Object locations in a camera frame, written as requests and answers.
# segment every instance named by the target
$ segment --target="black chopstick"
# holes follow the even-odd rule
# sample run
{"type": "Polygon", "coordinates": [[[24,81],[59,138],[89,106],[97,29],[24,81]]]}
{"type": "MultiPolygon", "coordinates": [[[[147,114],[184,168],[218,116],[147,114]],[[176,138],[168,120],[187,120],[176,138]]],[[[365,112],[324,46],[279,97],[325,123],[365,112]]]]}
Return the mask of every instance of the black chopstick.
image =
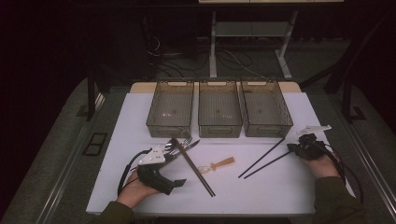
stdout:
{"type": "Polygon", "coordinates": [[[276,162],[276,161],[278,161],[278,160],[280,160],[280,159],[284,158],[285,156],[289,155],[290,153],[291,153],[291,151],[288,151],[287,153],[285,153],[285,154],[283,154],[283,155],[281,155],[281,156],[277,157],[276,159],[274,159],[274,160],[272,160],[272,161],[268,162],[268,163],[267,163],[267,164],[265,164],[264,166],[262,166],[262,167],[260,167],[259,169],[257,169],[257,170],[255,170],[255,171],[253,171],[251,174],[249,174],[249,175],[245,176],[245,177],[244,177],[244,179],[246,179],[246,178],[250,177],[251,175],[254,175],[254,174],[256,174],[256,173],[257,173],[257,172],[259,172],[260,170],[262,170],[262,169],[264,169],[265,167],[267,167],[267,166],[271,165],[272,163],[274,163],[274,162],[276,162]]]}
{"type": "Polygon", "coordinates": [[[216,196],[215,192],[213,191],[212,188],[207,184],[206,180],[204,177],[199,173],[197,167],[194,165],[192,160],[190,159],[189,155],[187,154],[186,150],[184,150],[184,147],[177,141],[177,149],[180,151],[181,155],[186,159],[187,163],[191,167],[191,169],[195,172],[195,174],[198,176],[199,180],[201,183],[204,185],[205,189],[207,192],[210,194],[211,197],[216,196]]]}
{"type": "Polygon", "coordinates": [[[257,164],[257,162],[259,162],[260,160],[262,160],[262,158],[264,158],[265,156],[268,155],[268,153],[270,153],[272,150],[274,150],[274,148],[276,148],[277,146],[279,146],[280,143],[283,142],[283,140],[285,140],[285,138],[280,139],[280,141],[278,143],[276,143],[276,145],[274,145],[273,147],[271,147],[271,149],[269,149],[263,156],[261,156],[256,162],[254,162],[249,168],[246,169],[246,171],[244,173],[242,173],[240,176],[238,176],[238,178],[240,178],[242,175],[244,175],[247,171],[249,171],[253,166],[255,166],[257,164]]]}

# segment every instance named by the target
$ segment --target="hand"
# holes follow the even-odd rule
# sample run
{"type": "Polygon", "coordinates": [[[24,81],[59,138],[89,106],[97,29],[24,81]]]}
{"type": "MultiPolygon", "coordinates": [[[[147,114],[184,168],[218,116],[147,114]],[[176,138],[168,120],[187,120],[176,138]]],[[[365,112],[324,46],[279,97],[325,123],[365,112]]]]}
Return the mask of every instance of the hand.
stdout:
{"type": "Polygon", "coordinates": [[[133,171],[116,201],[134,208],[148,196],[156,193],[159,191],[140,182],[136,171],[133,171]]]}
{"type": "Polygon", "coordinates": [[[320,157],[317,160],[307,161],[300,159],[304,164],[308,165],[311,169],[312,174],[316,178],[328,177],[328,176],[339,176],[334,163],[327,155],[320,157]]]}

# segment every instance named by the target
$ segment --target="green sleeve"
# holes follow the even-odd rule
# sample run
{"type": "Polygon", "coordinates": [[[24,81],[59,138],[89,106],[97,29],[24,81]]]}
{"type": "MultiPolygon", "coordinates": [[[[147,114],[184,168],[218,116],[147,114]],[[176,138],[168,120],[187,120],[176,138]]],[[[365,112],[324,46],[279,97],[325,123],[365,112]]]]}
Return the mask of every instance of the green sleeve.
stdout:
{"type": "Polygon", "coordinates": [[[315,183],[314,224],[364,224],[364,207],[349,194],[339,177],[324,177],[315,183]]]}
{"type": "Polygon", "coordinates": [[[90,224],[130,224],[134,212],[122,203],[110,202],[100,216],[93,219],[90,224]]]}

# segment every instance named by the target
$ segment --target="transparent plastic bin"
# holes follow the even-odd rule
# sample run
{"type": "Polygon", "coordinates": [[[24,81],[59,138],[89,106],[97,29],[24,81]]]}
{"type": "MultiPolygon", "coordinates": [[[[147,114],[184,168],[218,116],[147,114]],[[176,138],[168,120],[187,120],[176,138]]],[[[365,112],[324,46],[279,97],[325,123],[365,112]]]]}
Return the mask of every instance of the transparent plastic bin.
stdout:
{"type": "Polygon", "coordinates": [[[203,138],[237,138],[242,129],[236,81],[205,78],[199,82],[198,125],[203,138]]]}
{"type": "Polygon", "coordinates": [[[265,78],[244,78],[239,92],[247,137],[285,137],[293,126],[279,84],[265,78]]]}
{"type": "Polygon", "coordinates": [[[194,80],[163,78],[157,82],[146,122],[151,137],[191,135],[194,80]]]}

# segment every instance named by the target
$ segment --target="tabletop surface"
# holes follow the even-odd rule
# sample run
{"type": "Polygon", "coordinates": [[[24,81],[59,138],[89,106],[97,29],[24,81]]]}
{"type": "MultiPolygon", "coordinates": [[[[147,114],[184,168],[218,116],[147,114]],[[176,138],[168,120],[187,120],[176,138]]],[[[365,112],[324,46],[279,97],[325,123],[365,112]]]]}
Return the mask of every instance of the tabletop surface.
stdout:
{"type": "MultiPolygon", "coordinates": [[[[138,88],[139,85],[136,87],[137,89],[132,87],[132,92],[134,89],[142,90],[138,88]]],[[[141,150],[164,145],[169,140],[152,138],[149,135],[146,120],[152,97],[152,92],[127,94],[87,206],[88,213],[101,213],[110,201],[117,198],[121,174],[135,154],[141,150]]],[[[198,94],[195,93],[191,122],[193,141],[200,139],[197,97],[198,94]]],[[[298,131],[307,125],[320,125],[305,93],[284,92],[284,98],[294,125],[286,140],[251,171],[287,152],[287,143],[297,143],[298,131]]],[[[324,133],[316,133],[316,136],[319,141],[327,142],[324,133]]],[[[245,137],[244,129],[239,138],[202,138],[201,142],[188,152],[196,166],[209,165],[211,162],[229,157],[235,159],[234,163],[203,175],[216,196],[210,197],[193,170],[184,158],[180,157],[162,168],[161,174],[170,180],[187,178],[185,185],[173,189],[170,195],[150,196],[134,209],[135,215],[289,217],[313,214],[315,179],[309,169],[293,154],[247,179],[238,178],[279,140],[245,137]]]]}
{"type": "MultiPolygon", "coordinates": [[[[154,93],[156,82],[138,82],[135,83],[130,90],[130,93],[154,93]]],[[[301,92],[300,87],[295,82],[283,81],[278,82],[282,92],[301,92]]],[[[194,91],[198,92],[199,83],[194,82],[194,91]]]]}

